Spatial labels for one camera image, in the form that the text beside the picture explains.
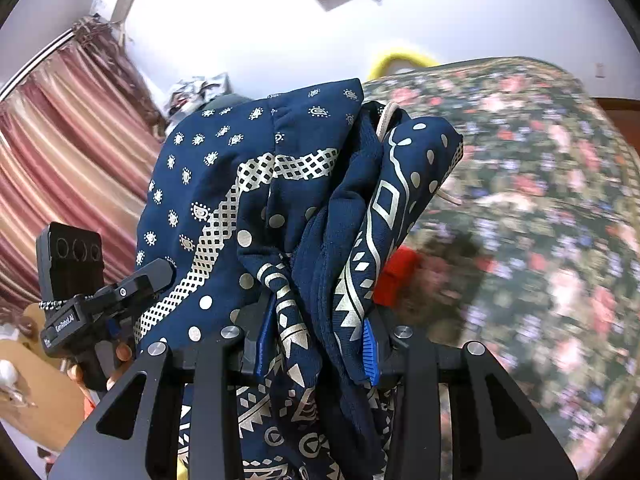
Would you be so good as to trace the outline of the left hand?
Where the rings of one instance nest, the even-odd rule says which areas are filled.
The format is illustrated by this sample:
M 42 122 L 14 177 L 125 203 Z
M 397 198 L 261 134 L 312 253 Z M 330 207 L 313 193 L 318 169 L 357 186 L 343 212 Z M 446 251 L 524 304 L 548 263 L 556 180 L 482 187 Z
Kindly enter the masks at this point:
M 81 388 L 107 392 L 130 367 L 134 352 L 122 341 L 99 341 L 73 357 L 66 374 Z

